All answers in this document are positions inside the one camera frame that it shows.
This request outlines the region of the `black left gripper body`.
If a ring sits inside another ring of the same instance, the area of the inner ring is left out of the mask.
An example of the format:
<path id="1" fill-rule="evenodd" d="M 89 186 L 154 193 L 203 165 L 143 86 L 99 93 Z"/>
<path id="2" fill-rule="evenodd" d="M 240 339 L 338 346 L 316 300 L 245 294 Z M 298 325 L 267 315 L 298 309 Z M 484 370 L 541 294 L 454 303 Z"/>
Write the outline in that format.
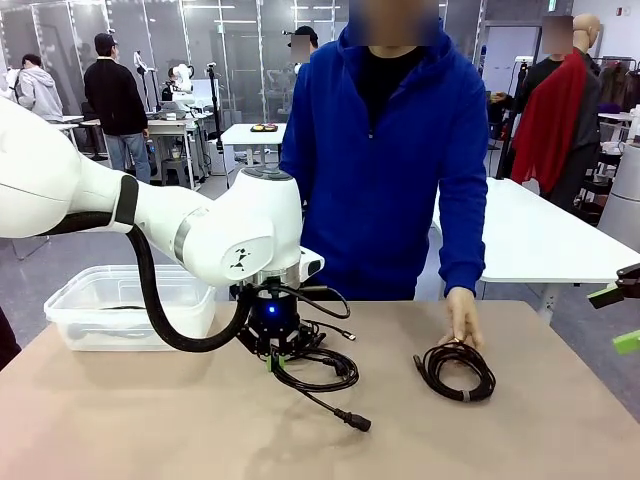
<path id="1" fill-rule="evenodd" d="M 259 336 L 269 338 L 275 346 L 279 338 L 299 328 L 296 296 L 279 281 L 261 285 L 252 301 L 246 325 Z"/>

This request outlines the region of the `person's left hand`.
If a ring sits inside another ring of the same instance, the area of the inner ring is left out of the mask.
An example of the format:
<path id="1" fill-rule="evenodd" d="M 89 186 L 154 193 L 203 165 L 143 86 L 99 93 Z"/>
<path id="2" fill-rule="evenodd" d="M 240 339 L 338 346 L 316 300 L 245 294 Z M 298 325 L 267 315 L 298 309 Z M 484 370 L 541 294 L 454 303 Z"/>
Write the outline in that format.
<path id="1" fill-rule="evenodd" d="M 452 288 L 446 297 L 446 306 L 450 328 L 441 342 L 466 343 L 481 350 L 484 347 L 484 337 L 479 326 L 473 292 L 462 287 Z"/>

